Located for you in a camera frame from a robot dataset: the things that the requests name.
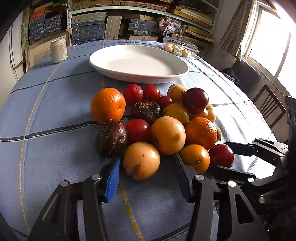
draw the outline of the pile of fruit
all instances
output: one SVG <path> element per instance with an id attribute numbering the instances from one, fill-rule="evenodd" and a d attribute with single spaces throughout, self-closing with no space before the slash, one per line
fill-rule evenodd
<path id="1" fill-rule="evenodd" d="M 133 120 L 125 125 L 120 120 L 126 104 Z M 166 96 L 154 85 L 142 89 L 130 84 L 123 94 L 106 88 L 93 97 L 91 112 L 104 124 L 96 136 L 99 153 L 109 158 L 124 152 L 123 168 L 134 180 L 151 177 L 159 167 L 160 154 L 179 153 L 198 174 L 233 164 L 231 148 L 215 145 L 222 133 L 214 124 L 216 115 L 208 95 L 200 88 L 173 84 Z"/>

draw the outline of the oval plate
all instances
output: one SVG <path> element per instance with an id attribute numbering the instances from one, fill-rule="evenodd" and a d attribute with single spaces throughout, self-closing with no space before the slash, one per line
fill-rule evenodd
<path id="1" fill-rule="evenodd" d="M 177 56 L 143 45 L 114 45 L 97 50 L 89 63 L 101 74 L 134 83 L 167 83 L 188 72 Z"/>

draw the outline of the checkered tablecloth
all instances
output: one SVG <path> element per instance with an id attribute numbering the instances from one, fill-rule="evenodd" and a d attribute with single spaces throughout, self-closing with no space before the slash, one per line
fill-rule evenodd
<path id="1" fill-rule="evenodd" d="M 102 40 L 68 47 L 68 58 L 57 64 L 42 57 L 15 85 L 0 112 L 0 211 L 20 239 L 25 239 L 51 193 L 62 180 L 71 183 L 98 173 L 104 159 L 94 140 L 100 129 L 90 112 L 92 97 L 102 88 L 121 92 L 129 84 L 105 77 L 89 64 L 90 55 L 122 44 L 161 48 L 152 41 Z M 202 59 L 181 59 L 189 73 L 175 81 L 204 89 L 217 113 L 222 141 L 247 143 L 255 137 L 276 140 L 249 98 Z M 158 84 L 166 95 L 172 83 Z M 111 241 L 185 240 L 193 204 L 182 198 L 172 157 L 163 156 L 157 173 L 146 181 L 121 174 L 120 188 L 103 204 Z M 274 167 L 255 157 L 236 156 L 233 168 L 262 178 Z M 126 205 L 132 211 L 130 218 Z M 214 210 L 212 240 L 217 235 Z M 82 203 L 79 232 L 85 240 Z"/>

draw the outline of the price label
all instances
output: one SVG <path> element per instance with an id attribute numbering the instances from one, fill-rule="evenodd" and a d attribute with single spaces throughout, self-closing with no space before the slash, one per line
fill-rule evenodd
<path id="1" fill-rule="evenodd" d="M 181 49 L 174 49 L 174 55 L 182 56 L 182 50 Z"/>

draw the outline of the dark purple fruit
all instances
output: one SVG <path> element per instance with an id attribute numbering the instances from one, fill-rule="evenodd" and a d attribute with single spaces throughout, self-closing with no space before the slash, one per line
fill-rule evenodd
<path id="1" fill-rule="evenodd" d="M 135 119 L 143 119 L 150 125 L 160 116 L 160 106 L 151 100 L 141 100 L 131 108 L 131 114 Z"/>
<path id="2" fill-rule="evenodd" d="M 127 133 L 121 121 L 110 121 L 96 136 L 96 148 L 103 157 L 120 155 L 127 143 Z"/>
<path id="3" fill-rule="evenodd" d="M 198 115 L 209 104 L 207 93 L 200 88 L 191 88 L 182 95 L 182 104 L 192 115 Z"/>

